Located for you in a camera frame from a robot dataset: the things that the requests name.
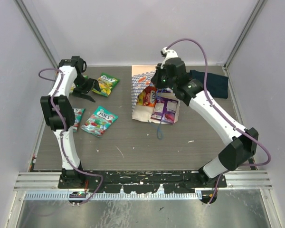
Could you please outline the teal Fox's blossom candy bag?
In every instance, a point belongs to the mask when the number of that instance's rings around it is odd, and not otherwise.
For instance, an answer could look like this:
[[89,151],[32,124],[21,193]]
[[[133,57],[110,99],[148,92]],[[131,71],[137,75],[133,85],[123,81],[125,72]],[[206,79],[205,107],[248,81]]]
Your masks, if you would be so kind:
[[80,122],[85,111],[85,108],[73,108],[74,115],[75,115],[75,122],[73,125],[73,132],[77,132],[80,126]]

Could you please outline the orange Fox's candy bag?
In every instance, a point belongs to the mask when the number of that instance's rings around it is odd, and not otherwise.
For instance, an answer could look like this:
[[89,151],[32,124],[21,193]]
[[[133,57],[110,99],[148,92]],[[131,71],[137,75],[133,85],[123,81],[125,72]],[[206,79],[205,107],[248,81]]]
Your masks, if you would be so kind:
[[137,105],[154,107],[157,89],[154,86],[146,87],[137,97]]

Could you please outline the purple berries candy bag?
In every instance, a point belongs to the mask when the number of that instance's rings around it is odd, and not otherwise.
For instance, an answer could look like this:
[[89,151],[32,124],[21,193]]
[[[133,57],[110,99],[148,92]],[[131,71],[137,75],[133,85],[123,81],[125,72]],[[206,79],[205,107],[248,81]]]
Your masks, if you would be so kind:
[[160,123],[174,124],[179,101],[167,90],[158,90],[155,94],[155,106],[151,119]]

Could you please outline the blue checkered paper bag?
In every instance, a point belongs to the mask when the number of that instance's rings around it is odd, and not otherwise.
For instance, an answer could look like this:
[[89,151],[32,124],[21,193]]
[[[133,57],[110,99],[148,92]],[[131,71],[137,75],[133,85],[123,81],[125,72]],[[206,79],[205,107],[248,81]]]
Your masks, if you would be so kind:
[[132,119],[146,123],[174,124],[179,119],[180,101],[168,89],[151,82],[154,65],[133,65],[131,82]]

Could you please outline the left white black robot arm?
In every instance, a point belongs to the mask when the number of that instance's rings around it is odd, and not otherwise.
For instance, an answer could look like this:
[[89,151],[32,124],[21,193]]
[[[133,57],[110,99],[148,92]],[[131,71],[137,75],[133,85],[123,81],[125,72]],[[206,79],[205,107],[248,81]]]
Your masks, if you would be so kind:
[[74,95],[93,102],[90,91],[100,91],[96,79],[82,75],[86,67],[86,62],[80,56],[62,59],[54,70],[57,79],[53,88],[47,96],[40,99],[46,125],[54,133],[62,157],[59,188],[82,188],[87,184],[88,174],[84,172],[76,151],[73,137],[76,118],[69,101],[69,96]]

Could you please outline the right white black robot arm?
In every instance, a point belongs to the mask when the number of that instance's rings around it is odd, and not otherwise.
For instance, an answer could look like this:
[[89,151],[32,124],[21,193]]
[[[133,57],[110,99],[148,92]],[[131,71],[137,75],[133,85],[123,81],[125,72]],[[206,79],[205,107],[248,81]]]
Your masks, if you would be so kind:
[[200,114],[222,139],[225,148],[198,170],[202,186],[210,187],[225,172],[234,171],[256,153],[258,132],[233,119],[203,84],[186,71],[185,63],[174,57],[155,67],[151,82],[157,89],[170,89],[176,98]]

